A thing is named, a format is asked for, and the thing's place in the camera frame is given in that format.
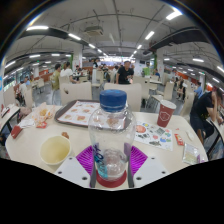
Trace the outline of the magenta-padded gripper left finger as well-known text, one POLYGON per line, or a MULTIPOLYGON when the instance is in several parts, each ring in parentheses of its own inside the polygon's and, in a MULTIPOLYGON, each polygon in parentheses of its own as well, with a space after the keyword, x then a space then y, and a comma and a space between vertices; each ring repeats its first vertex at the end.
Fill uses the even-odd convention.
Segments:
POLYGON ((96 168, 92 147, 86 147, 77 155, 69 155, 55 171, 55 175, 81 187, 94 188, 96 168))

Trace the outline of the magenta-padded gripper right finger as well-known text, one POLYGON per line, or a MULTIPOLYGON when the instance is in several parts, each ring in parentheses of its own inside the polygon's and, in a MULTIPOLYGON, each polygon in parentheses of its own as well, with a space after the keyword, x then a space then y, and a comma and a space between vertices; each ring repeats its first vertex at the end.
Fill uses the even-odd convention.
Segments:
POLYGON ((155 156, 147 156, 133 146, 130 151, 128 164, 128 184, 130 188, 140 188, 157 181, 169 172, 155 156))

